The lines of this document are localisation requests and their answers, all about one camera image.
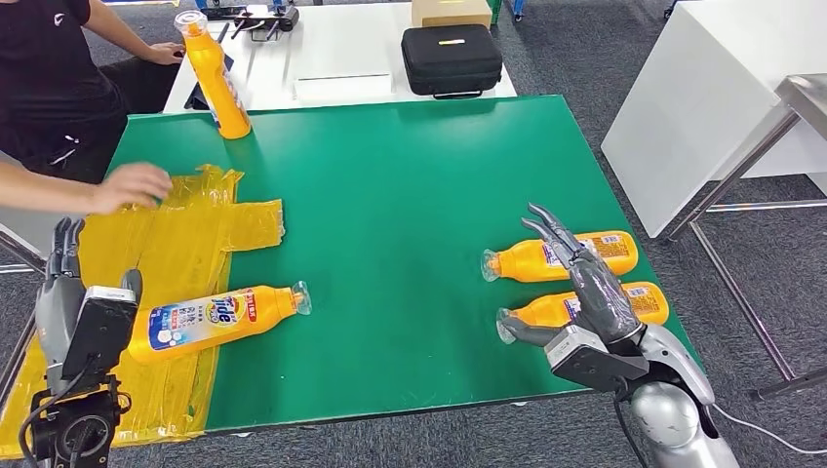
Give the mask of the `person's left hand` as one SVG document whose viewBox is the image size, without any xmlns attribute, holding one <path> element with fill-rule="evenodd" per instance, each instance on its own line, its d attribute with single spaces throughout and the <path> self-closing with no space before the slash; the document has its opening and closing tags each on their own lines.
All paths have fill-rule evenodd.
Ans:
<svg viewBox="0 0 827 468">
<path fill-rule="evenodd" d="M 185 48 L 182 44 L 166 42 L 149 45 L 143 58 L 160 65 L 172 65 L 181 63 L 184 54 Z"/>
</svg>

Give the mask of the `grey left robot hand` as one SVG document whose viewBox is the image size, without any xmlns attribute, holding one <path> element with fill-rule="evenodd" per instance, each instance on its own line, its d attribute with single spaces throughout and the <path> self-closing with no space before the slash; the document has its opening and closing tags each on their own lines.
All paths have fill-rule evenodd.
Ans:
<svg viewBox="0 0 827 468">
<path fill-rule="evenodd" d="M 83 219 L 62 218 L 53 231 L 46 281 L 35 304 L 36 334 L 51 385 L 79 374 L 106 375 L 127 349 L 143 280 L 139 270 L 124 273 L 119 287 L 86 286 L 79 258 Z"/>
</svg>

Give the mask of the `person's right hand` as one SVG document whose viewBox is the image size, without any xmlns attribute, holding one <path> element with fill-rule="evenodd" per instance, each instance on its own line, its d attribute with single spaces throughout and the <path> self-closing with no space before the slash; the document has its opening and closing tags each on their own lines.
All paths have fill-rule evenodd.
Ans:
<svg viewBox="0 0 827 468">
<path fill-rule="evenodd" d="M 153 208 L 173 188 L 169 174 L 148 163 L 116 168 L 103 182 L 93 185 L 85 197 L 83 211 L 106 215 L 128 205 Z"/>
</svg>

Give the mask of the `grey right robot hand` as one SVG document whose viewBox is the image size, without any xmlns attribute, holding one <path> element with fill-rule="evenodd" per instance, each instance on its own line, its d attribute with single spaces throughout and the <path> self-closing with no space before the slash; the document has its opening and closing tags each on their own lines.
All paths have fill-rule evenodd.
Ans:
<svg viewBox="0 0 827 468">
<path fill-rule="evenodd" d="M 543 245 L 562 262 L 580 310 L 561 325 L 541 325 L 538 319 L 522 318 L 515 311 L 502 309 L 495 322 L 500 339 L 507 344 L 523 341 L 542 347 L 564 327 L 575 325 L 595 333 L 603 343 L 611 345 L 641 330 L 642 322 L 605 261 L 577 241 L 574 234 L 544 207 L 529 203 L 528 210 L 536 218 L 523 217 L 522 224 L 534 230 Z"/>
</svg>

